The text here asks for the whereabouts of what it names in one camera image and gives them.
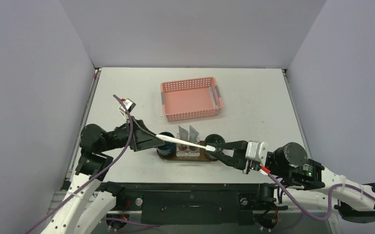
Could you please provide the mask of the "white toothbrush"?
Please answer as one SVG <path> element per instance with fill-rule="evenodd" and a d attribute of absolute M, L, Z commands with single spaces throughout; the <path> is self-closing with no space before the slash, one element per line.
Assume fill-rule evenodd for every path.
<path fill-rule="evenodd" d="M 211 145 L 203 146 L 203 145 L 191 143 L 191 142 L 188 142 L 188 141 L 184 141 L 184 140 L 181 140 L 181 139 L 178 139 L 178 138 L 174 138 L 174 137 L 166 136 L 166 135 L 161 135 L 161 134 L 157 134 L 156 138 L 161 139 L 161 140 L 166 141 L 166 142 L 175 143 L 175 144 L 197 147 L 197 148 L 200 148 L 200 149 L 204 149 L 205 151 L 208 151 L 208 152 L 216 152 L 216 147 L 211 146 Z"/>

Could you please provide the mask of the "light blue toothbrush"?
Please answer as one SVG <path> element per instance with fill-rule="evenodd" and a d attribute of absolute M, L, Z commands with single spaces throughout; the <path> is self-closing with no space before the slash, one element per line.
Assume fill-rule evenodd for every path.
<path fill-rule="evenodd" d="M 213 103 L 214 107 L 217 109 L 218 105 L 217 105 L 217 102 L 216 102 L 216 97 L 215 97 L 212 86 L 209 86 L 209 92 L 210 92 L 210 95 L 211 95 L 212 103 Z"/>

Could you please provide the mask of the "dark cap toothpaste tube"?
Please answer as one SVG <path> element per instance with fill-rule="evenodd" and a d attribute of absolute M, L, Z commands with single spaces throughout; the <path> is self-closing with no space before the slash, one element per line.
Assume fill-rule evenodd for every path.
<path fill-rule="evenodd" d="M 199 132 L 191 125 L 189 126 L 189 139 L 188 139 L 188 141 L 190 143 L 199 144 Z M 189 150 L 190 150 L 190 152 L 193 152 L 193 153 L 199 152 L 199 148 L 196 147 L 196 146 L 189 146 Z"/>

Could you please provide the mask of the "dark blue mug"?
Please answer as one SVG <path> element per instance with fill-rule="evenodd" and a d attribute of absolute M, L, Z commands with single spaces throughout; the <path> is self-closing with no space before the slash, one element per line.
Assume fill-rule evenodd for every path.
<path fill-rule="evenodd" d="M 157 147 L 157 153 L 163 157 L 170 157 L 176 152 L 176 144 L 166 141 L 163 146 Z"/>

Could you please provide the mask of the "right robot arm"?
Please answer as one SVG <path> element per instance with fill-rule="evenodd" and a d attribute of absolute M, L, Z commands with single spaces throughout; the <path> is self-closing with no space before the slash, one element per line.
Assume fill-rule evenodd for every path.
<path fill-rule="evenodd" d="M 226 166 L 245 174 L 254 170 L 272 180 L 256 195 L 239 197 L 244 209 L 268 212 L 294 206 L 318 221 L 337 213 L 353 223 L 375 222 L 375 183 L 356 183 L 332 172 L 310 159 L 298 143 L 270 152 L 265 142 L 242 140 L 211 143 L 204 150 Z"/>

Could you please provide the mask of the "dark green mug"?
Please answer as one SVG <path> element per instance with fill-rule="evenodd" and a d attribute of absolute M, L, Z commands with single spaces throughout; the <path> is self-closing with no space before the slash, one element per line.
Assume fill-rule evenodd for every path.
<path fill-rule="evenodd" d="M 221 135 L 218 135 L 218 134 L 210 134 L 208 135 L 205 140 L 204 140 L 205 144 L 206 145 L 209 145 L 209 144 L 222 144 L 222 143 L 225 143 L 225 139 L 221 136 Z M 218 161 L 218 159 L 208 153 L 204 153 L 204 155 L 211 161 Z"/>

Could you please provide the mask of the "brown oval wooden tray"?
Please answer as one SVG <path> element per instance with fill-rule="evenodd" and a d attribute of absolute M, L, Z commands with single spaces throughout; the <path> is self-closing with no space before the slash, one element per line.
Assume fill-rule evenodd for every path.
<path fill-rule="evenodd" d="M 171 156 L 163 156 L 157 151 L 157 155 L 163 159 L 168 161 L 191 161 L 191 162 L 216 162 L 218 159 L 209 158 L 203 149 L 199 150 L 199 156 L 197 157 L 178 157 L 176 153 L 173 153 Z"/>

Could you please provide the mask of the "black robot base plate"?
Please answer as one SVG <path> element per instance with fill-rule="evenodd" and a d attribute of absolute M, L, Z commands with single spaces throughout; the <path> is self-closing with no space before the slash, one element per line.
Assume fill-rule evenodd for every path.
<path fill-rule="evenodd" d="M 103 182 L 97 192 L 111 192 L 109 215 L 140 218 L 155 225 L 253 225 L 255 215 L 277 208 L 276 186 L 268 183 L 189 184 Z"/>

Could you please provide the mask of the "pink perforated plastic basket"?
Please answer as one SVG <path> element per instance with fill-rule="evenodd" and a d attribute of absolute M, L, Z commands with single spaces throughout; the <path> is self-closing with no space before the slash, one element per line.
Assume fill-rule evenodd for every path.
<path fill-rule="evenodd" d="M 209 86 L 212 86 L 218 108 L 212 103 Z M 168 122 L 218 116 L 223 102 L 214 77 L 168 81 L 160 84 L 164 93 L 163 113 Z"/>

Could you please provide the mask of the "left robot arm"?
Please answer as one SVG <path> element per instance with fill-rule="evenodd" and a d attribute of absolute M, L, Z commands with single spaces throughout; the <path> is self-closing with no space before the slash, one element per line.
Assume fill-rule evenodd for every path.
<path fill-rule="evenodd" d="M 80 134 L 81 156 L 60 207 L 53 210 L 44 234 L 89 234 L 112 208 L 126 203 L 123 188 L 107 182 L 93 202 L 90 198 L 102 184 L 114 159 L 106 151 L 131 149 L 135 152 L 161 147 L 165 142 L 132 117 L 107 132 L 96 124 L 85 126 Z"/>

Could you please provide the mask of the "red cap toothpaste tube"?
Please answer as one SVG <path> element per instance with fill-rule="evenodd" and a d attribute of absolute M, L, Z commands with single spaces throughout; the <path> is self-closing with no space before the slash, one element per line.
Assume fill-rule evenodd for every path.
<path fill-rule="evenodd" d="M 188 141 L 189 140 L 189 132 L 182 128 L 182 127 L 178 127 L 178 130 L 179 130 L 179 139 L 182 140 L 182 141 Z M 179 145 L 179 150 L 184 152 L 188 149 L 189 146 L 185 145 L 185 144 L 180 144 Z"/>

